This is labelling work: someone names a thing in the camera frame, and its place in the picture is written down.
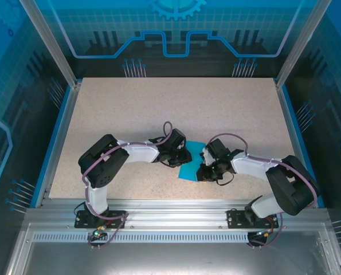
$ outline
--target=speckled work surface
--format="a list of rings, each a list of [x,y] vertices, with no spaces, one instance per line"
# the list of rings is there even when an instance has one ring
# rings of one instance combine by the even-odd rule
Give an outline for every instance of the speckled work surface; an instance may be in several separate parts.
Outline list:
[[[144,141],[161,136],[166,120],[188,140],[233,132],[246,139],[251,154],[293,154],[271,78],[84,78],[49,196],[85,197],[77,161],[103,135]],[[232,137],[221,140],[231,151],[244,149]],[[178,174],[179,168],[160,163],[126,164],[109,184],[108,198],[253,199],[271,191],[267,182],[246,175],[220,187]]]

